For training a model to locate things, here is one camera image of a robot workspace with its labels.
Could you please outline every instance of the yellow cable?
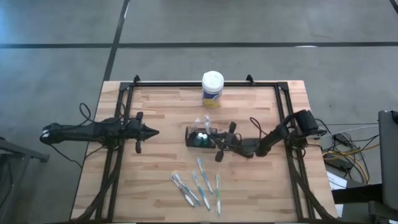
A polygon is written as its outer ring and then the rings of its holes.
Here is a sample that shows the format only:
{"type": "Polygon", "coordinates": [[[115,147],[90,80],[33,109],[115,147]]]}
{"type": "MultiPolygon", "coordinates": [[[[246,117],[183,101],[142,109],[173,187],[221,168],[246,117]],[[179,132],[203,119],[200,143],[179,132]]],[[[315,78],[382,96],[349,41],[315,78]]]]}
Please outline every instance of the yellow cable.
{"type": "Polygon", "coordinates": [[[327,152],[327,153],[330,153],[330,154],[333,154],[333,155],[353,155],[353,154],[356,154],[356,153],[359,153],[359,152],[362,152],[362,151],[374,149],[375,147],[378,147],[378,146],[379,146],[379,144],[375,144],[374,146],[367,147],[365,149],[358,149],[358,150],[353,150],[353,151],[350,151],[350,152],[334,152],[334,151],[330,151],[330,152],[327,152]]]}
{"type": "Polygon", "coordinates": [[[356,159],[354,159],[352,156],[348,155],[348,157],[359,165],[359,168],[362,170],[362,173],[365,175],[366,184],[368,184],[369,183],[368,173],[365,172],[365,169],[363,169],[363,166],[356,159]]]}
{"type": "MultiPolygon", "coordinates": [[[[368,173],[365,172],[365,169],[363,169],[362,164],[360,164],[356,159],[354,159],[354,158],[353,158],[352,156],[350,156],[350,155],[345,155],[345,156],[349,157],[349,158],[352,159],[356,164],[359,165],[359,168],[362,170],[362,173],[365,175],[366,184],[368,184],[368,183],[369,183],[368,173]]],[[[335,156],[334,158],[323,158],[323,159],[324,159],[324,160],[333,160],[333,159],[338,159],[338,157],[335,156]]]]}

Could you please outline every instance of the white lid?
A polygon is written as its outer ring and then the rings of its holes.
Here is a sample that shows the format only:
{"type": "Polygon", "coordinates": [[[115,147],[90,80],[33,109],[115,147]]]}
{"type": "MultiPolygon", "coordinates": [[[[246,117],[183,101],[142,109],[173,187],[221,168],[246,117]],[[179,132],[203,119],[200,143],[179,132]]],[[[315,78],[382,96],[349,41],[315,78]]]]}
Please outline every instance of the white lid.
{"type": "Polygon", "coordinates": [[[224,87],[224,77],[220,72],[210,71],[203,74],[202,85],[210,92],[220,91],[224,87]]]}

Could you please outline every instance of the blue toothbrush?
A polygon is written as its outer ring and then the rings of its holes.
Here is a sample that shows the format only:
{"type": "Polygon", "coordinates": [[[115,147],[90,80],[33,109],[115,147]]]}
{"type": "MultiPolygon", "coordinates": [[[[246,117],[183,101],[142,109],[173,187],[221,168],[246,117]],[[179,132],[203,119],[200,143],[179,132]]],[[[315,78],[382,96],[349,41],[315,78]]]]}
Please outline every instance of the blue toothbrush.
{"type": "Polygon", "coordinates": [[[206,205],[207,209],[210,211],[209,202],[207,201],[207,198],[206,198],[206,195],[205,195],[203,189],[200,187],[200,185],[198,183],[198,177],[197,177],[197,174],[195,173],[195,171],[192,171],[192,176],[193,176],[193,179],[195,180],[195,183],[197,183],[200,195],[203,198],[203,201],[205,202],[205,205],[206,205]]]}

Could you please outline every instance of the toothbrush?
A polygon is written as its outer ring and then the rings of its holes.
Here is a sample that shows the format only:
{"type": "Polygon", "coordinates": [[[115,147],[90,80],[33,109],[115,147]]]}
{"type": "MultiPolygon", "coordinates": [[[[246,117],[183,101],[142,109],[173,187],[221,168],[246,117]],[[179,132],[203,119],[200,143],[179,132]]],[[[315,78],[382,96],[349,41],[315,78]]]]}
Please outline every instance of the toothbrush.
{"type": "Polygon", "coordinates": [[[203,201],[205,202],[205,205],[206,205],[207,209],[210,211],[209,202],[207,201],[207,198],[206,198],[206,195],[205,195],[203,189],[200,187],[200,185],[198,183],[198,177],[197,177],[197,174],[195,173],[195,171],[192,171],[192,176],[193,176],[193,179],[195,180],[195,183],[197,183],[200,195],[203,198],[203,201]]]}
{"type": "Polygon", "coordinates": [[[175,183],[175,185],[178,187],[178,189],[180,190],[182,196],[187,200],[187,202],[191,205],[191,206],[195,206],[195,204],[192,202],[192,199],[184,192],[184,190],[182,189],[182,187],[177,183],[177,181],[175,180],[174,175],[170,176],[170,179],[172,180],[172,182],[175,183]]]}
{"type": "Polygon", "coordinates": [[[211,189],[210,181],[209,181],[209,179],[206,176],[206,172],[203,170],[203,168],[201,166],[201,159],[198,158],[197,161],[198,161],[198,166],[199,166],[201,175],[203,176],[204,180],[206,181],[206,184],[207,184],[207,187],[210,190],[210,193],[213,194],[213,189],[211,189]]]}
{"type": "Polygon", "coordinates": [[[180,182],[180,184],[187,190],[193,198],[197,201],[197,203],[200,205],[200,200],[199,198],[181,181],[180,176],[178,174],[174,174],[174,176],[177,178],[177,180],[180,182]]]}
{"type": "Polygon", "coordinates": [[[218,216],[221,215],[221,199],[220,199],[220,177],[218,176],[218,174],[216,175],[216,187],[217,187],[217,214],[218,216]]]}

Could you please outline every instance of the plastic container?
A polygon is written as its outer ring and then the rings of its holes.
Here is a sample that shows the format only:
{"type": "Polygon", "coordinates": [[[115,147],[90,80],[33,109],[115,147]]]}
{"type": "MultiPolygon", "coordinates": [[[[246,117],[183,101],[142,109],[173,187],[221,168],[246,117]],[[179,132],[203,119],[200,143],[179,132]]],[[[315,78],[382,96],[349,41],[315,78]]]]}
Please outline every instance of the plastic container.
{"type": "Polygon", "coordinates": [[[201,81],[203,87],[203,103],[208,108],[216,108],[220,105],[223,94],[224,77],[220,72],[210,71],[203,74],[201,81]]]}
{"type": "Polygon", "coordinates": [[[209,143],[209,139],[207,138],[207,134],[203,134],[201,137],[201,141],[204,145],[207,145],[209,143]]]}
{"type": "Polygon", "coordinates": [[[203,134],[202,133],[198,133],[198,135],[196,136],[195,140],[193,140],[193,144],[196,146],[199,146],[201,141],[203,139],[203,134]]]}

